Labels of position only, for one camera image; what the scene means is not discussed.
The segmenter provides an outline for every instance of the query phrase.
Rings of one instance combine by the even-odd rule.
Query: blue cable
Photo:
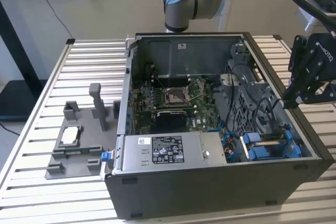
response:
[[[218,131],[220,131],[222,128],[223,128],[223,122],[222,121],[220,121],[221,123],[220,123],[220,125],[219,125],[219,127],[218,128],[214,128],[214,129],[209,129],[208,130],[208,132],[218,132]]]
[[[228,132],[228,133],[226,133],[226,135],[223,138],[222,145],[225,144],[225,141],[226,141],[227,137],[230,136],[230,135],[233,135],[233,134],[236,134],[236,132]]]

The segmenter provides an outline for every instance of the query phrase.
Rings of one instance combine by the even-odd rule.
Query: blue latch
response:
[[[261,138],[258,132],[250,132],[250,133],[244,134],[243,140],[245,144],[250,144],[250,143],[260,142]]]
[[[111,152],[103,152],[101,154],[101,161],[102,162],[107,162],[109,160],[112,160],[112,153]]]

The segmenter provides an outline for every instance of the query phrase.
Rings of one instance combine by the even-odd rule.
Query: motherboard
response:
[[[136,134],[220,132],[223,129],[211,83],[205,78],[175,80],[173,84],[156,78],[132,92]]]

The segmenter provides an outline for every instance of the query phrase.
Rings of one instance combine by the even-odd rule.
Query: gray post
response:
[[[99,119],[101,130],[106,131],[108,129],[108,124],[105,117],[105,107],[104,102],[100,98],[100,83],[91,83],[89,88],[89,94],[93,97],[94,107],[96,108],[96,115]]]

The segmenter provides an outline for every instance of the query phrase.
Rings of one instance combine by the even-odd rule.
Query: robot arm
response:
[[[288,71],[290,85],[282,95],[286,109],[299,103],[330,103],[336,100],[336,20],[306,0],[293,0],[307,14],[319,20],[329,33],[312,34],[306,39],[296,36]],[[334,0],[317,0],[318,5],[336,11]]]
[[[335,43],[330,33],[295,37],[288,66],[290,85],[282,95],[285,108],[336,100],[336,84],[332,83],[336,79]]]
[[[189,20],[212,18],[224,0],[166,0],[165,27],[168,31],[180,33],[188,29]]]

